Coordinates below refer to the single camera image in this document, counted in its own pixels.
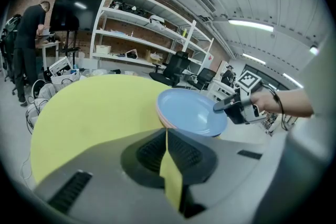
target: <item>fluorescent light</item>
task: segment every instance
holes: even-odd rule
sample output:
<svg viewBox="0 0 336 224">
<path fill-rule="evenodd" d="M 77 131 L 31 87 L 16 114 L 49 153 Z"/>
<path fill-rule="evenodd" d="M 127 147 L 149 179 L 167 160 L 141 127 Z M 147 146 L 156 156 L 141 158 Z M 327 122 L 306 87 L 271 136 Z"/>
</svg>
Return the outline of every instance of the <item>fluorescent light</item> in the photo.
<svg viewBox="0 0 336 224">
<path fill-rule="evenodd" d="M 87 6 L 80 2 L 75 2 L 74 5 L 82 9 L 87 9 Z"/>
<path fill-rule="evenodd" d="M 255 57 L 253 57 L 253 56 L 250 56 L 250 55 L 247 55 L 247 54 L 243 54 L 243 56 L 245 56 L 245 57 L 247 57 L 247 58 L 250 58 L 250 59 L 252 59 L 252 60 L 255 60 L 255 61 L 257 61 L 257 62 L 260 62 L 260 63 L 262 63 L 263 65 L 266 64 L 266 62 L 261 61 L 261 60 L 259 60 L 258 58 L 255 58 Z"/>
<path fill-rule="evenodd" d="M 259 28 L 259 29 L 262 29 L 262 30 L 273 32 L 273 26 L 270 26 L 270 25 L 253 23 L 253 22 L 248 22 L 248 21 L 245 21 L 245 20 L 232 20 L 232 19 L 230 19 L 228 21 L 232 25 L 249 26 L 249 27 Z"/>
<path fill-rule="evenodd" d="M 294 82 L 297 86 L 299 86 L 300 88 L 303 88 L 303 86 L 298 83 L 294 78 L 291 78 L 290 76 L 288 76 L 286 73 L 283 73 L 282 75 L 284 75 L 287 79 L 289 79 L 290 81 Z"/>
<path fill-rule="evenodd" d="M 314 55 L 319 54 L 319 49 L 316 46 L 311 46 L 309 51 Z"/>
<path fill-rule="evenodd" d="M 270 84 L 270 83 L 269 83 L 268 85 L 270 85 L 270 86 L 271 86 L 273 89 L 275 89 L 275 90 L 277 89 L 277 87 L 273 86 L 273 85 Z"/>
</svg>

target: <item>office chair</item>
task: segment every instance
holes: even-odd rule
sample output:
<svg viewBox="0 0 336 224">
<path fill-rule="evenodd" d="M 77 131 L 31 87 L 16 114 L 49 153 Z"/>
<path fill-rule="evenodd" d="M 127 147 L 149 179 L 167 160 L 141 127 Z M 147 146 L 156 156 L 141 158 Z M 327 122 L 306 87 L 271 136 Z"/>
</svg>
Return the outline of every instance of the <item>office chair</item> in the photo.
<svg viewBox="0 0 336 224">
<path fill-rule="evenodd" d="M 195 83 L 192 79 L 188 81 L 188 83 L 198 90 L 207 90 L 208 85 L 216 75 L 215 71 L 212 71 L 208 68 L 203 68 L 202 71 L 197 76 L 197 83 Z"/>
<path fill-rule="evenodd" d="M 155 81 L 173 87 L 180 82 L 180 76 L 189 64 L 190 60 L 188 60 L 188 53 L 178 51 L 172 56 L 169 64 L 163 70 L 163 73 L 151 72 L 149 73 L 149 76 Z"/>
</svg>

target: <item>human arm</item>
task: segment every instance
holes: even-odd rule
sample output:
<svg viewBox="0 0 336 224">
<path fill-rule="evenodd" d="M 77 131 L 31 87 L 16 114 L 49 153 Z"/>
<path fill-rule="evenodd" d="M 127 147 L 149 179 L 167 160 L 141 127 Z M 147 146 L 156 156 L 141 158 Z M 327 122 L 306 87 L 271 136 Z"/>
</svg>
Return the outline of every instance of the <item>human arm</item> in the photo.
<svg viewBox="0 0 336 224">
<path fill-rule="evenodd" d="M 36 35 L 40 36 L 43 33 L 44 25 L 38 25 L 36 30 Z"/>
<path fill-rule="evenodd" d="M 43 33 L 45 18 L 46 18 L 46 13 L 42 11 L 38 16 L 38 26 L 36 30 L 36 34 L 38 36 L 42 35 Z"/>
<path fill-rule="evenodd" d="M 277 91 L 284 113 L 296 117 L 309 117 L 314 111 L 308 96 L 303 89 L 292 91 Z M 255 92 L 250 97 L 251 102 L 258 106 L 260 111 L 281 113 L 280 104 L 277 103 L 270 92 Z"/>
</svg>

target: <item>black monitor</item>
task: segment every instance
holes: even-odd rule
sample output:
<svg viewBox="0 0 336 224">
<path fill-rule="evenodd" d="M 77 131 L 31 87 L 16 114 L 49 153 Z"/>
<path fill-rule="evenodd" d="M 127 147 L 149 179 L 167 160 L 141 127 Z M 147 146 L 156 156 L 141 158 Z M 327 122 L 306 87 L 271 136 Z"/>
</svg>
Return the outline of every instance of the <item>black monitor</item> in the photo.
<svg viewBox="0 0 336 224">
<path fill-rule="evenodd" d="M 50 31 L 93 31 L 102 0 L 55 0 Z"/>
</svg>

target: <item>blue plate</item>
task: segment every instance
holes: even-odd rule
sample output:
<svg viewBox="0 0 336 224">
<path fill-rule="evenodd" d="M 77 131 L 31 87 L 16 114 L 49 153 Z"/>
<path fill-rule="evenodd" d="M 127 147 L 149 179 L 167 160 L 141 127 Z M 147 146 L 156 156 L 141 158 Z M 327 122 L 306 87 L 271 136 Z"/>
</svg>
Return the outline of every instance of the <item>blue plate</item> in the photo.
<svg viewBox="0 0 336 224">
<path fill-rule="evenodd" d="M 203 136 L 217 136 L 226 127 L 225 112 L 214 112 L 214 101 L 198 92 L 169 89 L 160 93 L 157 107 L 176 128 Z"/>
</svg>

